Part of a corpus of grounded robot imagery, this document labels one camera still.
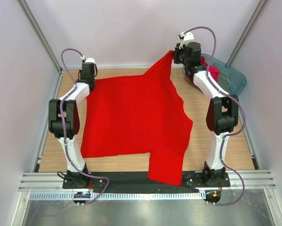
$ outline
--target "teal container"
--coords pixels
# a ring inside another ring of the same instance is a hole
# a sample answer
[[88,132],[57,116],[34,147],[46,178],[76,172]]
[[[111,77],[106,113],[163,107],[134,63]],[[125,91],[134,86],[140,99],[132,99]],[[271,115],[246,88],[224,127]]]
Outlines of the teal container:
[[[205,57],[207,63],[211,59],[211,56],[207,54],[202,54],[202,56]],[[245,76],[215,58],[212,62],[212,66],[216,66],[220,71],[218,77],[219,86],[231,95],[240,95],[247,83]]]

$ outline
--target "wooden table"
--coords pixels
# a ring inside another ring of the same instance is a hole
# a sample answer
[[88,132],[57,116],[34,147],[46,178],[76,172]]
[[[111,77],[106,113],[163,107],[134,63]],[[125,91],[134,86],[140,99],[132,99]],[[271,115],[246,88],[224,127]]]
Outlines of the wooden table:
[[[146,69],[144,68],[102,69],[98,71],[97,79],[122,75],[138,75],[143,74],[145,71]],[[78,77],[78,71],[71,71],[71,73],[75,78]],[[185,81],[181,68],[172,68],[171,80],[184,101],[186,114],[193,120],[190,142],[184,157],[183,170],[202,170],[204,161],[208,157],[210,146],[210,131],[205,120],[209,101],[200,90]],[[65,73],[58,97],[64,95],[72,86],[72,81]],[[78,137],[81,145],[86,118],[86,99],[81,102],[78,109],[81,122]],[[240,127],[239,123],[235,131],[239,130]],[[89,171],[148,171],[149,155],[149,153],[118,155],[87,158],[85,161]],[[244,133],[229,139],[225,161],[236,170],[254,169]],[[48,134],[39,171],[66,171],[64,152],[58,140],[51,133]]]

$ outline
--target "white wall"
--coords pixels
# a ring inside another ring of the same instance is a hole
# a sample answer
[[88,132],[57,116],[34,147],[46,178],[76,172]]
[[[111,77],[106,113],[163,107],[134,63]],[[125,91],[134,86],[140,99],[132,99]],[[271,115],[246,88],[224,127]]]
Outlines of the white wall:
[[240,99],[259,163],[282,196],[282,0],[269,1],[233,66],[248,80]]
[[[77,48],[99,66],[151,65],[179,42],[178,34],[208,26],[226,62],[258,0],[27,0],[56,56]],[[194,32],[211,54],[208,31]],[[75,54],[70,67],[81,66]]]
[[57,70],[17,1],[0,0],[0,226],[9,226],[23,172],[35,163]]

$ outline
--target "gray floor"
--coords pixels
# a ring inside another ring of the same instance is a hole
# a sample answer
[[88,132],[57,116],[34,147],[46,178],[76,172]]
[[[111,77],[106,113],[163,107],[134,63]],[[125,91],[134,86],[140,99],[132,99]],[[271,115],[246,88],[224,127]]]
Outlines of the gray floor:
[[[219,203],[238,198],[240,190],[224,190]],[[263,190],[246,190],[242,200],[229,207],[203,200],[102,201],[85,207],[72,201],[29,201],[24,226],[274,226]]]

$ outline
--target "red t-shirt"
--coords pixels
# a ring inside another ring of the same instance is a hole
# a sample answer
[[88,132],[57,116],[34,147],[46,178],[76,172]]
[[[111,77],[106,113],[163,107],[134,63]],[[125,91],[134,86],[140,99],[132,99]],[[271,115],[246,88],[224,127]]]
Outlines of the red t-shirt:
[[143,75],[96,80],[87,97],[83,158],[150,153],[148,178],[181,185],[193,122],[170,80],[172,52]]

